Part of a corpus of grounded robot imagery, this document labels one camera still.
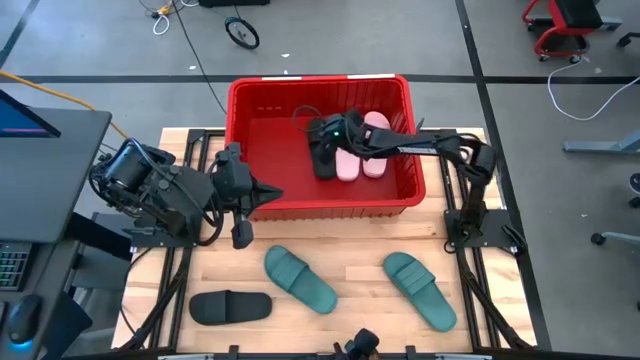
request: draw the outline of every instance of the concrete floor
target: concrete floor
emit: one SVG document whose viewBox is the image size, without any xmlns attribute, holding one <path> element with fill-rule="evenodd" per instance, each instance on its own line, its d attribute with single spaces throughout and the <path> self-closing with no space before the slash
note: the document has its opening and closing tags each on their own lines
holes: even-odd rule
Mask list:
<svg viewBox="0 0 640 360">
<path fill-rule="evenodd" d="M 157 7 L 163 1 L 145 2 Z M 464 1 L 486 76 L 547 76 L 567 64 L 537 61 L 534 39 L 519 19 L 527 2 Z M 0 46 L 28 4 L 0 2 Z M 640 30 L 634 29 L 640 4 L 608 0 L 599 8 L 603 15 L 623 18 L 625 25 L 615 33 L 594 34 L 591 63 L 563 75 L 640 75 L 640 41 L 615 48 L 624 33 Z M 260 33 L 261 46 L 253 52 L 234 45 L 224 32 L 220 14 L 231 15 L 233 9 L 181 12 L 207 74 L 473 75 L 455 1 L 403 0 L 391 6 L 384 0 L 273 0 L 239 10 Z M 153 20 L 133 0 L 40 0 L 2 69 L 23 76 L 70 76 L 66 82 L 71 83 L 46 85 L 111 111 L 125 131 L 148 144 L 157 144 L 166 126 L 224 126 L 225 117 L 204 83 L 86 83 L 74 77 L 198 76 L 199 69 L 190 69 L 196 62 L 177 17 L 171 22 L 167 34 L 157 37 L 151 32 Z M 422 80 L 411 83 L 411 96 L 424 126 L 486 126 L 474 83 Z M 224 104 L 229 84 L 212 85 Z M 566 110 L 585 116 L 619 86 L 554 89 Z M 0 88 L 29 105 L 76 107 L 24 86 L 0 83 Z M 638 354 L 638 251 L 623 243 L 596 247 L 589 242 L 596 231 L 638 232 L 637 211 L 626 206 L 632 196 L 626 184 L 638 161 L 567 155 L 561 145 L 572 139 L 616 140 L 636 129 L 640 90 L 622 93 L 591 122 L 559 114 L 544 85 L 492 84 L 488 90 L 553 349 Z M 105 142 L 116 146 L 120 139 L 110 130 Z M 77 210 L 90 214 L 104 206 L 87 192 Z"/>
</svg>

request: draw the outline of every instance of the red crate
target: red crate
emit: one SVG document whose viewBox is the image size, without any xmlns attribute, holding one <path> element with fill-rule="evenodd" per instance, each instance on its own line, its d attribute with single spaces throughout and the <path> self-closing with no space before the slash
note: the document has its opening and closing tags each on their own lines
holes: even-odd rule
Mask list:
<svg viewBox="0 0 640 360">
<path fill-rule="evenodd" d="M 353 182 L 319 180 L 313 174 L 307 134 L 291 121 L 300 105 L 322 116 L 352 108 L 383 113 L 396 132 L 415 133 L 409 84 L 398 75 L 311 76 L 236 80 L 229 90 L 226 143 L 239 142 L 243 160 L 262 182 L 284 190 L 260 207 L 254 220 L 379 217 L 398 215 L 425 196 L 417 156 L 394 156 L 385 174 L 362 171 Z M 306 128 L 313 116 L 299 116 Z"/>
</svg>

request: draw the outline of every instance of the wooden platform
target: wooden platform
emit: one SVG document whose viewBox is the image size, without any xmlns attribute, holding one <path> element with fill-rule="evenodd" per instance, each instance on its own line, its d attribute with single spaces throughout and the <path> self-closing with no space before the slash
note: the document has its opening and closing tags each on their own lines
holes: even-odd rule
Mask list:
<svg viewBox="0 0 640 360">
<path fill-rule="evenodd" d="M 482 129 L 458 130 L 484 138 Z M 160 148 L 173 153 L 177 164 L 183 163 L 187 132 L 187 128 L 167 128 L 162 133 Z M 212 142 L 208 163 L 223 142 L 222 138 Z M 253 225 L 255 240 L 244 250 L 232 248 L 229 232 L 232 220 L 227 218 L 220 239 L 194 252 L 178 350 L 227 352 L 229 345 L 239 345 L 245 353 L 333 352 L 334 342 L 344 344 L 366 327 L 380 337 L 380 352 L 404 352 L 406 345 L 415 345 L 418 352 L 470 351 L 455 256 L 442 249 L 446 238 L 442 216 L 446 202 L 438 160 L 421 159 L 426 198 L 398 217 L 258 222 Z M 454 189 L 456 203 L 460 204 L 458 187 Z M 486 202 L 489 208 L 502 206 L 495 181 L 487 190 Z M 202 235 L 207 237 L 210 233 L 211 229 L 205 228 Z M 336 290 L 338 305 L 331 314 L 316 314 L 267 278 L 263 259 L 267 249 L 275 244 L 285 246 L 308 262 Z M 453 330 L 439 333 L 431 329 L 387 279 L 382 261 L 394 251 L 413 255 L 436 276 L 438 287 L 458 316 Z M 129 276 L 123 308 L 135 328 L 155 304 L 164 255 L 163 249 L 151 251 Z M 535 344 L 516 261 L 497 249 L 484 249 L 483 255 L 496 306 L 524 340 Z M 264 320 L 225 326 L 207 327 L 194 322 L 188 313 L 189 299 L 198 293 L 225 289 L 269 294 L 273 298 L 272 314 Z M 172 311 L 170 304 L 161 344 L 167 342 Z M 476 312 L 482 343 L 488 345 L 482 307 L 477 301 Z M 113 346 L 130 337 L 120 318 Z"/>
</svg>

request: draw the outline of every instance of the black slide sandal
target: black slide sandal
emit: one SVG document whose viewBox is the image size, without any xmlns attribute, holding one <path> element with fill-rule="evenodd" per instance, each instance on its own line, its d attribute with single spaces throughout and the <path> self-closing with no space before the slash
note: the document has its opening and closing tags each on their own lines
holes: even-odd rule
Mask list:
<svg viewBox="0 0 640 360">
<path fill-rule="evenodd" d="M 271 298 L 264 293 L 231 290 L 197 294 L 189 313 L 200 325 L 225 325 L 264 319 L 271 314 Z"/>
<path fill-rule="evenodd" d="M 316 118 L 309 122 L 307 136 L 309 138 L 309 150 L 311 151 L 311 161 L 313 162 L 313 173 L 322 180 L 331 180 L 336 177 L 336 154 L 335 150 L 330 152 L 324 149 L 324 144 L 319 131 L 324 125 L 322 119 Z"/>
</svg>

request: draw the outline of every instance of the computer monitor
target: computer monitor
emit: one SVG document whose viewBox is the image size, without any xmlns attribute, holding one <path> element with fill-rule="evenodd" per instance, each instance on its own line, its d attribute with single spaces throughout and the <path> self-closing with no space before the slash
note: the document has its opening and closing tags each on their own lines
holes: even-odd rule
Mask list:
<svg viewBox="0 0 640 360">
<path fill-rule="evenodd" d="M 0 90 L 0 137 L 60 137 L 60 131 Z"/>
</svg>

